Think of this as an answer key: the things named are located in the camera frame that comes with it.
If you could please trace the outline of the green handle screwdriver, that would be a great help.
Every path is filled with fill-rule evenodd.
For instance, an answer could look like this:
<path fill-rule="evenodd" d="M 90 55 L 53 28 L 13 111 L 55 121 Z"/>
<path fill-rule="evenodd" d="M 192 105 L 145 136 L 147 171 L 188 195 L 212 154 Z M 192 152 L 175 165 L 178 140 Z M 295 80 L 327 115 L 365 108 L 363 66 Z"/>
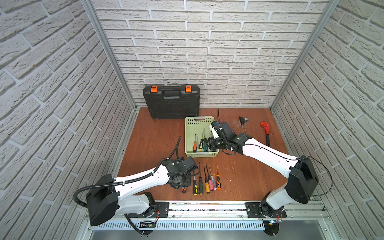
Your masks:
<path fill-rule="evenodd" d="M 203 129 L 203 150 L 204 150 L 204 152 L 208 152 L 208 150 L 209 150 L 209 148 L 208 148 L 208 144 L 207 144 L 207 142 L 208 142 L 208 138 L 206 137 L 206 131 L 205 131 L 205 129 Z"/>

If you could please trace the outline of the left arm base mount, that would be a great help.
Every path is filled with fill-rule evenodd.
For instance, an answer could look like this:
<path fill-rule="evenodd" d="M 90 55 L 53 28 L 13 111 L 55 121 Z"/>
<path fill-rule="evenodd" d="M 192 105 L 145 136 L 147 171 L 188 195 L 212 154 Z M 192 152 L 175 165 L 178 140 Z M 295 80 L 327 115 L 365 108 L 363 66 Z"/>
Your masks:
<path fill-rule="evenodd" d="M 130 218 L 167 218 L 169 214 L 170 202 L 156 202 L 156 207 L 149 209 L 143 214 L 129 214 Z"/>

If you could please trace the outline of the orange black handle screwdriver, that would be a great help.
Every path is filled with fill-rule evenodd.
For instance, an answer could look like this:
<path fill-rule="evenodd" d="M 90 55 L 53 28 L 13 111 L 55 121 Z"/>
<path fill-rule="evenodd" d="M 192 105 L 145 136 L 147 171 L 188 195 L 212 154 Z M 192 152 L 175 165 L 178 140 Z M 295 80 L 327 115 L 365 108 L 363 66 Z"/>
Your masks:
<path fill-rule="evenodd" d="M 196 153 L 196 152 L 197 152 L 197 149 L 198 149 L 197 141 L 198 141 L 197 134 L 195 134 L 194 145 L 193 145 L 193 152 L 194 152 L 194 153 Z"/>

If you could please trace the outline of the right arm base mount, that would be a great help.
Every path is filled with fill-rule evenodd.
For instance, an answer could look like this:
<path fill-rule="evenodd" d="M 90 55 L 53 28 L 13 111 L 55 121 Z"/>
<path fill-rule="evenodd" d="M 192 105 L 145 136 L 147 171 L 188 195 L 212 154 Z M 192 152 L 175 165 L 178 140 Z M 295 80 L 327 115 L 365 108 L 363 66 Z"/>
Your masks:
<path fill-rule="evenodd" d="M 274 210 L 268 207 L 267 204 L 261 202 L 246 202 L 246 212 L 248 218 L 279 218 L 283 219 L 287 217 L 287 213 L 284 207 L 278 210 Z"/>

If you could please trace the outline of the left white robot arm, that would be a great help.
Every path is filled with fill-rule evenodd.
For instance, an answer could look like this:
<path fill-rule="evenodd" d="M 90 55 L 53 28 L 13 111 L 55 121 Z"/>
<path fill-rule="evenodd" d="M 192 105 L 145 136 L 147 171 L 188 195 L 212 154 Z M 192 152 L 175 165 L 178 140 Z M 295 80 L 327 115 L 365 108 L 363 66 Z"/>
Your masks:
<path fill-rule="evenodd" d="M 131 176 L 113 178 L 110 174 L 104 175 L 95 185 L 85 188 L 90 225 L 95 227 L 123 214 L 150 217 L 156 202 L 145 190 L 162 185 L 174 189 L 187 187 L 191 177 L 199 173 L 194 159 L 188 157 L 185 160 L 163 159 L 155 168 Z"/>

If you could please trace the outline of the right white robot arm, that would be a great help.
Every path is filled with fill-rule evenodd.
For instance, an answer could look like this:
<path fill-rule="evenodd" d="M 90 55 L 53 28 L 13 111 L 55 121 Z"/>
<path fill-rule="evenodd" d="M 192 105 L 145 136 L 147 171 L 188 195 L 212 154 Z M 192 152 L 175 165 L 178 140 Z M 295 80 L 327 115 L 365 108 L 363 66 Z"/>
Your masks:
<path fill-rule="evenodd" d="M 275 169 L 287 183 L 269 192 L 259 205 L 260 214 L 271 217 L 290 203 L 307 204 L 319 180 L 313 162 L 309 157 L 295 157 L 268 147 L 251 136 L 236 134 L 226 122 L 212 122 L 213 136 L 208 138 L 208 148 L 212 151 L 227 150 L 256 159 Z"/>

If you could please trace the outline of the black yellow handle screwdriver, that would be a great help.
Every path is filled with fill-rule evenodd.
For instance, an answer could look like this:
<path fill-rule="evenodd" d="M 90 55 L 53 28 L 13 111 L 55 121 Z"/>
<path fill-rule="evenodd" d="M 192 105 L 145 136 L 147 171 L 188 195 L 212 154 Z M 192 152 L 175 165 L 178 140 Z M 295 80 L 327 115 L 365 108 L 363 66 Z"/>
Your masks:
<path fill-rule="evenodd" d="M 202 137 L 199 144 L 199 150 L 202 151 L 204 146 L 204 133 L 202 133 Z"/>

